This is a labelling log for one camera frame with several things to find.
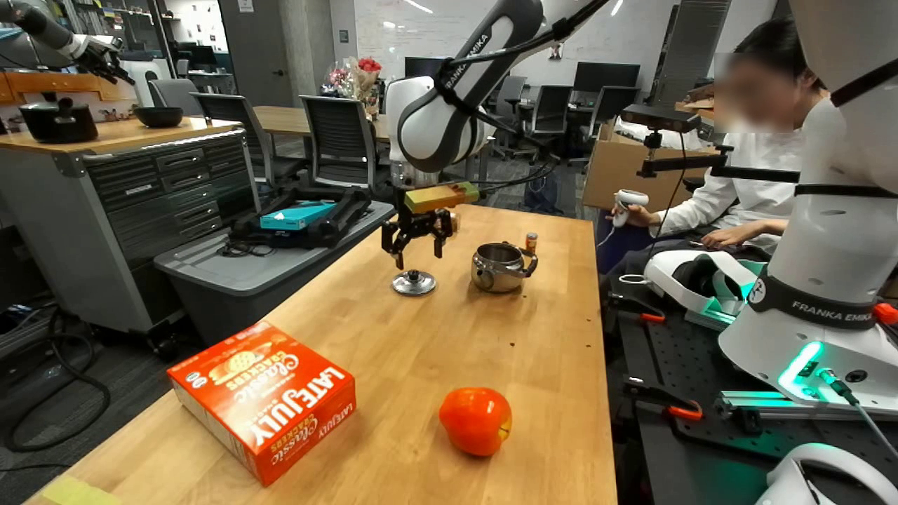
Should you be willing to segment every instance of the drawer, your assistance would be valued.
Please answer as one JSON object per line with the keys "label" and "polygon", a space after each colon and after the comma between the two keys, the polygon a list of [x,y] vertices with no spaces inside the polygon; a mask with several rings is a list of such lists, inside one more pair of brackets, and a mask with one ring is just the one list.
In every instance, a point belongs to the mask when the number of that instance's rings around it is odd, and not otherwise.
{"label": "drawer", "polygon": [[202,202],[196,208],[185,208],[174,213],[177,227],[191,227],[202,219],[219,216],[219,205],[216,202]]}
{"label": "drawer", "polygon": [[230,143],[216,143],[205,149],[208,160],[244,160],[244,143],[230,140]]}
{"label": "drawer", "polygon": [[180,168],[202,166],[202,163],[205,163],[202,149],[188,149],[188,152],[177,152],[177,154],[157,154],[160,171],[180,171]]}
{"label": "drawer", "polygon": [[208,205],[208,202],[216,202],[216,191],[208,182],[185,188],[185,191],[177,191],[177,194],[168,194],[168,210],[171,213],[180,213],[180,210],[196,208],[196,205]]}
{"label": "drawer", "polygon": [[87,166],[87,174],[107,210],[163,194],[157,168],[152,163]]}
{"label": "drawer", "polygon": [[132,222],[157,222],[168,216],[168,202],[166,199],[143,199],[126,208],[112,208],[107,210],[112,224],[132,224]]}
{"label": "drawer", "polygon": [[168,191],[202,185],[208,180],[208,163],[202,152],[182,152],[157,157],[160,180]]}
{"label": "drawer", "polygon": [[227,177],[227,174],[250,174],[247,171],[247,163],[239,163],[239,160],[208,160],[208,174],[210,177]]}
{"label": "drawer", "polygon": [[199,222],[194,222],[194,224],[188,224],[188,227],[180,227],[177,230],[177,244],[185,244],[185,241],[194,241],[194,238],[202,238],[202,236],[208,236],[208,233],[216,233],[216,230],[222,230],[225,224],[222,224],[222,219],[219,216],[210,216],[210,219],[199,219]]}

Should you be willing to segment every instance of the metal pot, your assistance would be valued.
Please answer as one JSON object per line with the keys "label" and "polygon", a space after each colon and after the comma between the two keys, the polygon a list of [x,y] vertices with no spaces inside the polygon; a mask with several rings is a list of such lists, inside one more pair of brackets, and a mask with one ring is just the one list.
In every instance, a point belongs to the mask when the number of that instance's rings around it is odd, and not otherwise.
{"label": "metal pot", "polygon": [[525,253],[508,241],[477,247],[474,258],[474,286],[483,292],[516,292],[525,286],[539,267],[536,253]]}

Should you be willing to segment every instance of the wooden table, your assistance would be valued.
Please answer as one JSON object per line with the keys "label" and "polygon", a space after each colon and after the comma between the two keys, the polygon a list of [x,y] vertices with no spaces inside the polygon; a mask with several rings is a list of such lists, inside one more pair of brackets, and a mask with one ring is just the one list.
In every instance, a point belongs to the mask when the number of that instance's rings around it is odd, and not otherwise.
{"label": "wooden table", "polygon": [[[303,107],[253,107],[258,126],[272,135],[311,135]],[[376,118],[376,140],[390,140],[390,121]]]}
{"label": "wooden table", "polygon": [[[457,213],[446,258],[432,258],[429,238],[410,244],[407,264],[441,283],[429,297],[393,295],[396,267],[373,233],[267,317],[359,382],[359,412],[275,485],[261,488],[166,393],[31,502],[617,502],[592,227]],[[477,292],[477,244],[525,233],[539,233],[542,261],[525,292]],[[460,457],[435,418],[460,384],[497,387],[514,407],[491,460]]]}
{"label": "wooden table", "polygon": [[126,152],[154,143],[174,143],[205,137],[216,132],[241,129],[236,121],[205,121],[205,118],[182,118],[174,129],[146,129],[138,118],[98,123],[98,137],[90,143],[39,143],[25,132],[0,135],[0,149],[25,149],[25,152],[51,152],[51,154],[81,154],[81,152]]}

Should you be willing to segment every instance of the white wall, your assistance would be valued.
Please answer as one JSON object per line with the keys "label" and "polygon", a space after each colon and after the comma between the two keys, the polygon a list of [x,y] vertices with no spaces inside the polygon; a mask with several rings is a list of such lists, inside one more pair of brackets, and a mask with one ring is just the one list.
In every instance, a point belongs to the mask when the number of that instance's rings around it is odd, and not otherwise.
{"label": "white wall", "polygon": [[177,42],[199,42],[210,45],[216,53],[227,53],[222,8],[216,0],[166,0],[166,8],[180,20],[171,22]]}
{"label": "white wall", "polygon": [[[491,0],[415,3],[432,14],[410,0],[354,0],[359,56],[384,62],[387,79],[404,73],[404,56],[455,56],[494,6]],[[637,62],[640,87],[648,90],[674,3],[609,0],[561,45],[561,62],[547,62],[550,51],[542,51],[514,67],[514,73],[525,76],[528,84],[572,84],[578,62]]]}
{"label": "white wall", "polygon": [[281,0],[292,95],[311,95],[334,65],[331,6],[323,0]]}
{"label": "white wall", "polygon": [[362,0],[331,0],[334,59],[356,56],[356,3]]}
{"label": "white wall", "polygon": [[732,0],[718,51],[732,51],[755,25],[775,14],[777,0]]}

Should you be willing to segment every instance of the tomato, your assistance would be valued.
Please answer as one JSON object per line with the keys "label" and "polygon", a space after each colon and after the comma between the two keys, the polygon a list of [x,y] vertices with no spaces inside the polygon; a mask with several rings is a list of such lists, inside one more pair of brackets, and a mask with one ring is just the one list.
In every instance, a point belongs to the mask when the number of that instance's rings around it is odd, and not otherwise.
{"label": "tomato", "polygon": [[443,398],[441,424],[457,452],[491,457],[511,435],[511,404],[491,387],[457,387]]}

